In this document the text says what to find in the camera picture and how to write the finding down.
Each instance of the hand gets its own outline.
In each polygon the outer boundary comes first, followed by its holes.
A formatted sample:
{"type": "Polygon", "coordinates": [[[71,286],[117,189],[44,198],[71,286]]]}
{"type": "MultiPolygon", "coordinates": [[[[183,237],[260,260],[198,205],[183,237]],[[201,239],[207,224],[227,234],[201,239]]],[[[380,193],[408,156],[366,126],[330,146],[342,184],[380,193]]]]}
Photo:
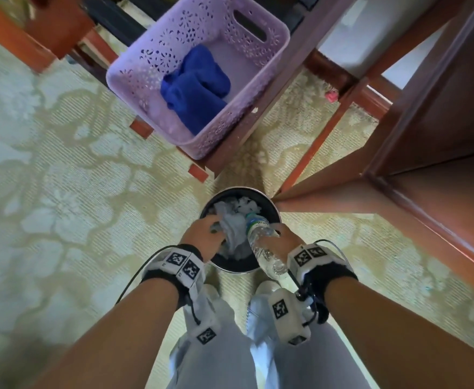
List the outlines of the hand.
{"type": "Polygon", "coordinates": [[[270,250],[282,262],[287,263],[287,254],[305,242],[285,224],[271,224],[271,228],[277,231],[280,237],[263,236],[257,241],[258,246],[270,250]]]}
{"type": "Polygon", "coordinates": [[[217,215],[210,215],[192,223],[187,229],[180,244],[190,244],[201,253],[201,259],[207,263],[219,251],[221,243],[226,238],[224,232],[212,233],[210,227],[220,220],[217,215]]]}

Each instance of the person's left arm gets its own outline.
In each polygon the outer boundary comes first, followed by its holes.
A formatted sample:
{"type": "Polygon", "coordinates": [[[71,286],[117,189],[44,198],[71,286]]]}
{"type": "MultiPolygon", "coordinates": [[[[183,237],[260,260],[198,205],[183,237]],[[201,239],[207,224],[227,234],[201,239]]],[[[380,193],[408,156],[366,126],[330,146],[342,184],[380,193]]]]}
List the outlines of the person's left arm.
{"type": "MultiPolygon", "coordinates": [[[[216,216],[195,221],[180,242],[196,247],[205,262],[212,259],[225,238],[222,232],[210,233],[210,226],[216,221],[216,216]]],[[[32,388],[143,388],[176,311],[178,298],[177,288],[167,280],[156,278],[142,282],[87,331],[32,388]]]]}

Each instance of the forearm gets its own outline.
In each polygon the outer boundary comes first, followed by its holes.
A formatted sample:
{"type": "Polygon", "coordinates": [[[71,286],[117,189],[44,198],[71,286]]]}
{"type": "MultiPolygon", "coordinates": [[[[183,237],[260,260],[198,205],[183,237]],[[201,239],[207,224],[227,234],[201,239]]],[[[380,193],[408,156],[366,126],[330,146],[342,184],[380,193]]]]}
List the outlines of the forearm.
{"type": "Polygon", "coordinates": [[[474,387],[474,349],[424,318],[349,277],[324,299],[381,388],[474,387]]]}
{"type": "Polygon", "coordinates": [[[33,389],[143,388],[177,301],[177,289],[168,281],[144,281],[84,334],[33,389]]]}

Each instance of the gray pants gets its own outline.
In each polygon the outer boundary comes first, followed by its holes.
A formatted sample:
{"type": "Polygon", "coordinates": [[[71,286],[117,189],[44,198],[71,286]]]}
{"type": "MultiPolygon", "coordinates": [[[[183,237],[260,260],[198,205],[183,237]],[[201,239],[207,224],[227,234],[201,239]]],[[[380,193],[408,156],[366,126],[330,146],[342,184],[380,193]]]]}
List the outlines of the gray pants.
{"type": "MultiPolygon", "coordinates": [[[[195,314],[202,320],[207,296],[201,294],[195,314]]],[[[370,388],[346,345],[329,324],[312,323],[311,339],[293,347],[279,342],[267,296],[256,295],[248,307],[247,334],[234,321],[233,309],[221,298],[211,299],[221,332],[202,346],[188,334],[170,357],[169,389],[254,389],[257,367],[266,389],[370,388]]],[[[187,331],[195,327],[185,308],[187,331]]]]}

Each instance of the clear water bottle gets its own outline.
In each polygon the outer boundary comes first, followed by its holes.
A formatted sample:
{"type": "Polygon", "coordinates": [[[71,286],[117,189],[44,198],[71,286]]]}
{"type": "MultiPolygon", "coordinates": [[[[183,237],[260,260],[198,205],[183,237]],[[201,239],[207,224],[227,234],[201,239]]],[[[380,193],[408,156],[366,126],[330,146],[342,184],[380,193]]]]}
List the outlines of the clear water bottle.
{"type": "Polygon", "coordinates": [[[257,246],[257,241],[262,236],[279,237],[266,218],[255,213],[248,213],[246,215],[246,236],[260,267],[268,276],[278,280],[280,276],[287,273],[287,266],[276,255],[257,246]]]}

